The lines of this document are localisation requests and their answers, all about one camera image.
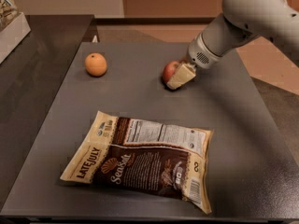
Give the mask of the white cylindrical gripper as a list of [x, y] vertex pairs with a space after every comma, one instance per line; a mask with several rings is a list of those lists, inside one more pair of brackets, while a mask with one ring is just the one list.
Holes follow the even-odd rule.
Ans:
[[208, 49], [202, 34], [199, 34], [191, 41], [187, 48], [186, 58], [189, 63], [178, 63], [175, 74], [165, 83], [169, 89], [176, 90], [195, 78], [196, 67], [194, 65], [202, 69], [209, 69], [221, 59], [220, 56], [215, 55]]

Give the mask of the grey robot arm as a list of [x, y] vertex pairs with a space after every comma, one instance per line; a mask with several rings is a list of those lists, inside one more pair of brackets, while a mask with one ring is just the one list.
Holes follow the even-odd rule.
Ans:
[[218, 63], [232, 49], [262, 36], [299, 65], [299, 14], [287, 0], [222, 0], [218, 15], [189, 44], [185, 58], [164, 67], [162, 78], [176, 90], [196, 71]]

